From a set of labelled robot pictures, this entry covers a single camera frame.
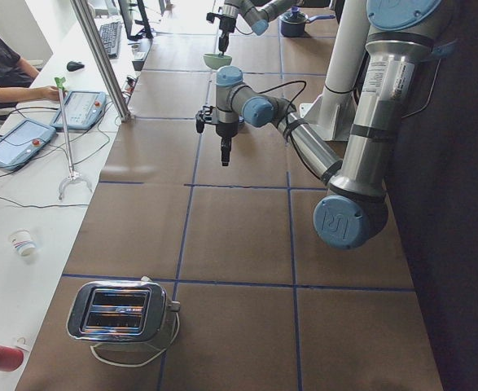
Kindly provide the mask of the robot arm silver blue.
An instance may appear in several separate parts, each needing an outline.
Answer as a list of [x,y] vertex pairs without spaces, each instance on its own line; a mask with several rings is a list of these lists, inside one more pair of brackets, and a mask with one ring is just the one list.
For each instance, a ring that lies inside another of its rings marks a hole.
[[332,1],[339,28],[322,93],[309,104],[256,92],[242,71],[221,59],[216,103],[197,114],[214,125],[221,162],[230,160],[241,121],[273,125],[328,193],[314,229],[335,248],[362,246],[385,227],[383,186],[414,72],[439,58],[437,40],[455,13],[453,1]]
[[239,119],[254,126],[263,126],[273,118],[273,106],[268,99],[252,92],[243,83],[242,72],[227,61],[226,51],[236,20],[242,16],[252,32],[262,35],[269,22],[291,8],[293,1],[270,1],[258,8],[251,1],[225,1],[216,13],[208,13],[206,20],[219,20],[217,57],[221,65],[216,76],[216,132],[221,137],[221,163],[230,163],[232,138],[237,135]]

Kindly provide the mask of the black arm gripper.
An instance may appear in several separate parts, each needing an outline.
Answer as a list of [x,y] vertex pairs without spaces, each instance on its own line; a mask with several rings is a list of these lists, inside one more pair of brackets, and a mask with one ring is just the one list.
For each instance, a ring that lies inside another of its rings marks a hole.
[[235,19],[221,18],[219,29],[221,30],[221,35],[218,40],[218,50],[220,52],[226,52],[230,41],[229,35],[235,31]]

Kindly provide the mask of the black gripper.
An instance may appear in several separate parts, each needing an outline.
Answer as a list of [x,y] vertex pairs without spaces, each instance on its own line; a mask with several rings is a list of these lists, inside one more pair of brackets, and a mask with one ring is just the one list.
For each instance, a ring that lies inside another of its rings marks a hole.
[[217,123],[217,135],[221,137],[221,164],[227,166],[230,163],[231,139],[238,133],[238,122]]

